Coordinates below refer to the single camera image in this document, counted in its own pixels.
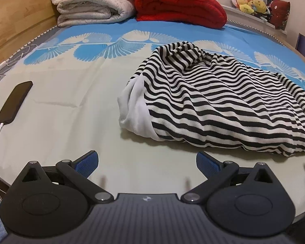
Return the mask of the black white striped garment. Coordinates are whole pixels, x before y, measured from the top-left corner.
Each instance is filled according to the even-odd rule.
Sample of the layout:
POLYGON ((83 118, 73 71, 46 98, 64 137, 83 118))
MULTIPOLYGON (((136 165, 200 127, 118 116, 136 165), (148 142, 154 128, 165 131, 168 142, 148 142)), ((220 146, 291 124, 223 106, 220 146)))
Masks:
POLYGON ((155 141, 305 152, 305 90, 190 42, 157 47, 118 98, 119 125, 155 141))

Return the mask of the black smartphone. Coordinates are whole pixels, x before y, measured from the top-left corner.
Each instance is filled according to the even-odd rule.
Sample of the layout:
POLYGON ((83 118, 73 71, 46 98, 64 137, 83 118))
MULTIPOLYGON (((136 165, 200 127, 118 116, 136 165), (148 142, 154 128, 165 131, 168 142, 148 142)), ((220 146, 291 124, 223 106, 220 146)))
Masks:
POLYGON ((18 84, 14 87, 0 110, 0 125, 14 121, 22 103, 33 86, 32 81, 18 84))

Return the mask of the blue white patterned bedspread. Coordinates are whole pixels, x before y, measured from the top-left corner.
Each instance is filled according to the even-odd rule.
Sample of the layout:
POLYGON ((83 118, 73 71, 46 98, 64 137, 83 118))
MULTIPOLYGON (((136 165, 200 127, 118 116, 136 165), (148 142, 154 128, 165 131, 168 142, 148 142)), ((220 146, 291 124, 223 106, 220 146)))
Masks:
POLYGON ((305 63, 266 34, 227 25, 215 30, 172 22, 55 29, 0 69, 0 110, 15 86, 33 86, 10 124, 0 125, 0 179, 12 184, 31 160, 52 166, 98 152, 91 180, 113 194, 183 194, 204 181, 198 149, 157 142, 120 128, 117 98, 158 46, 190 41, 252 67, 285 74, 305 88, 305 63))

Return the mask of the dark red cushion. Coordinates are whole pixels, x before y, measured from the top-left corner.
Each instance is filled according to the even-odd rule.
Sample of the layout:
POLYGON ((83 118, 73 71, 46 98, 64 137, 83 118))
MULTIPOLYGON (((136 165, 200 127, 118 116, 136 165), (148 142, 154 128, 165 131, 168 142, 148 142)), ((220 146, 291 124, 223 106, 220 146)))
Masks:
POLYGON ((271 13, 269 23, 274 25, 276 29, 285 30, 290 13, 290 2, 282 0, 272 0, 269 4, 271 13))

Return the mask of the yellow plush toys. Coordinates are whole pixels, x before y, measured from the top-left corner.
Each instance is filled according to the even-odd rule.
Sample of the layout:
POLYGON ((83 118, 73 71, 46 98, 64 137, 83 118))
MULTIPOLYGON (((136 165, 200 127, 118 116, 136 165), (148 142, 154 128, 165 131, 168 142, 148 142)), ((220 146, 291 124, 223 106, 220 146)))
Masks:
POLYGON ((232 6, 241 12, 255 16, 263 21, 270 20, 271 12, 267 0, 231 0, 232 6))

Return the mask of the red folded blanket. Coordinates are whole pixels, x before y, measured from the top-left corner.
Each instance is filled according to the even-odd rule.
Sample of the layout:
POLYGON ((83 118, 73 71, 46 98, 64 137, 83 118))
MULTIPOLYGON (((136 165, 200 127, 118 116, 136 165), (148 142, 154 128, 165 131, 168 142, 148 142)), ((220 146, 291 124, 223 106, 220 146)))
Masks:
POLYGON ((217 0, 134 0, 136 20, 181 22, 221 29, 227 14, 217 0))

